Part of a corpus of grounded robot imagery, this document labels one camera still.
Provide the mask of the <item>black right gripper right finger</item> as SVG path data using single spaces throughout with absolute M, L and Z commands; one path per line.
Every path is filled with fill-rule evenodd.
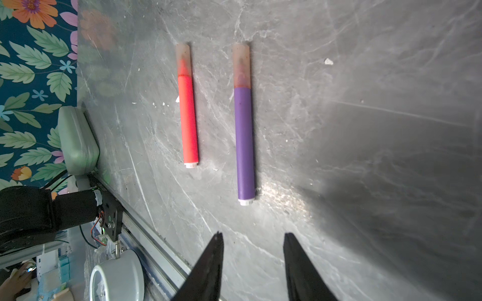
M 293 233 L 284 235 L 283 251 L 289 300 L 338 300 Z

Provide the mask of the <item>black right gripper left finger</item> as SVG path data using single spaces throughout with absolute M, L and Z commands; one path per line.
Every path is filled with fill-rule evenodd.
M 218 301 L 222 286 L 223 253 L 223 234 L 217 232 L 171 300 Z

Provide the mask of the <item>purple highlighter pen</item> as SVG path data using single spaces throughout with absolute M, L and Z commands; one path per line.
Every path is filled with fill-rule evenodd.
M 233 46 L 233 84 L 238 201 L 248 206 L 256 198 L 250 48 Z

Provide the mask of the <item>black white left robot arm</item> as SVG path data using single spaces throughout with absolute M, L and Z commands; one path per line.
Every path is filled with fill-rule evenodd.
M 55 240 L 58 232 L 94 221 L 99 205 L 93 191 L 63 194 L 29 186 L 1 190 L 1 254 Z

